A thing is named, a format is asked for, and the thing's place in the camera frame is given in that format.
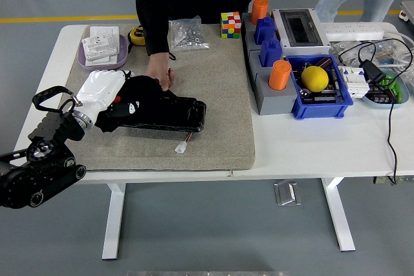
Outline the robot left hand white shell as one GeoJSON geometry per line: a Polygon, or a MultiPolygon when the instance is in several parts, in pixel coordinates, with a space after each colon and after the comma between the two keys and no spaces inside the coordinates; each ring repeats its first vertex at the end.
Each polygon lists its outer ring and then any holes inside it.
{"type": "Polygon", "coordinates": [[[124,70],[95,70],[89,74],[76,95],[80,101],[73,115],[84,129],[90,129],[100,112],[105,111],[116,98],[127,78],[134,74],[124,70]]]}

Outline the person's right hand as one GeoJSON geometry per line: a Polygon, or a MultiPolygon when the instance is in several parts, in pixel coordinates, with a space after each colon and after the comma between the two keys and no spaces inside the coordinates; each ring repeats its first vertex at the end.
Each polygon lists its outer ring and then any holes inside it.
{"type": "Polygon", "coordinates": [[[149,57],[146,74],[158,80],[163,91],[167,91],[175,80],[175,72],[169,66],[169,53],[152,54],[149,57]]]}

